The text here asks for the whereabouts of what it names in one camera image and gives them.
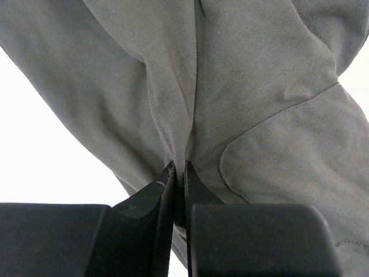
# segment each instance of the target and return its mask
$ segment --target cotton twill fabric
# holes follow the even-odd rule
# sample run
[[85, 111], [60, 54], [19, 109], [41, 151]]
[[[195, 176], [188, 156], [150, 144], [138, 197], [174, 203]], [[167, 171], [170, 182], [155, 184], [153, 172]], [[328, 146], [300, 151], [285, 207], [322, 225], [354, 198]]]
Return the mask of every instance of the cotton twill fabric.
[[338, 82], [368, 18], [368, 0], [0, 0], [0, 44], [130, 195], [171, 160], [183, 185], [190, 160], [228, 204], [316, 206], [345, 276], [369, 276], [369, 123]]

